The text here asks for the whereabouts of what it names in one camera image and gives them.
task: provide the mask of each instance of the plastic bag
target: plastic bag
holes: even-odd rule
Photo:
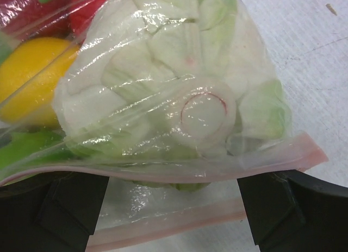
[[[0,1],[0,185],[48,171],[203,183],[327,160],[290,137],[241,0]]]
[[[113,178],[86,251],[108,251],[245,218],[236,180],[188,193]]]

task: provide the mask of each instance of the yellow lemon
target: yellow lemon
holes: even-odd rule
[[[50,103],[78,50],[70,41],[53,37],[33,39],[17,47],[0,66],[0,119],[10,124],[24,121],[57,127]]]

